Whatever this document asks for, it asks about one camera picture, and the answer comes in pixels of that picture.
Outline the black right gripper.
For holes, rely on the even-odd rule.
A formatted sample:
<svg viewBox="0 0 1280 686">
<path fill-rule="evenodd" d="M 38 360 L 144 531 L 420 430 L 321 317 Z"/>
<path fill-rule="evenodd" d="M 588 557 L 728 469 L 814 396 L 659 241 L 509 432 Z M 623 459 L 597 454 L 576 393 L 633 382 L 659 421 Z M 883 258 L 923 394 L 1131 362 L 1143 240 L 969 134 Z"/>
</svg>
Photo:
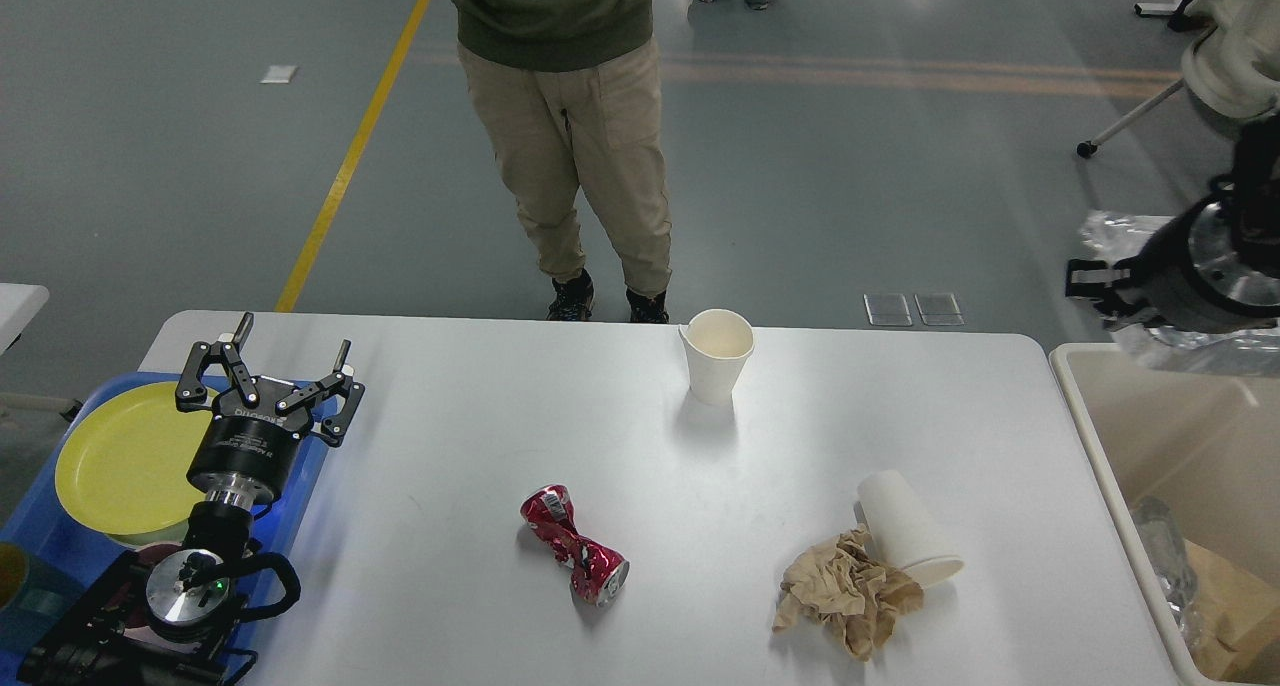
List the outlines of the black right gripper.
<svg viewBox="0 0 1280 686">
<path fill-rule="evenodd" d="M 1134 302 L 1123 294 L 1129 285 Z M 1069 259 L 1065 297 L 1093 308 L 1108 331 L 1138 323 L 1206 334 L 1275 329 L 1277 234 L 1248 230 L 1234 198 L 1203 198 L 1161 227 L 1130 270 Z"/>
</svg>

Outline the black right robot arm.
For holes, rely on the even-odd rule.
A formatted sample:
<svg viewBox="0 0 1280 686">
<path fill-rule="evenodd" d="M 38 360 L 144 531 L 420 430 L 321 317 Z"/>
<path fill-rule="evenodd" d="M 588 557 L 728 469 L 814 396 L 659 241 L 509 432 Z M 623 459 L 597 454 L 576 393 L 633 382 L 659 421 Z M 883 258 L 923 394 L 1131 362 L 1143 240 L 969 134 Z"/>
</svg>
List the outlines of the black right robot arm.
<svg viewBox="0 0 1280 686">
<path fill-rule="evenodd" d="M 1134 256 L 1070 259 L 1064 294 L 1111 331 L 1272 329 L 1279 314 L 1277 116 L 1242 127 L 1231 168 Z"/>
</svg>

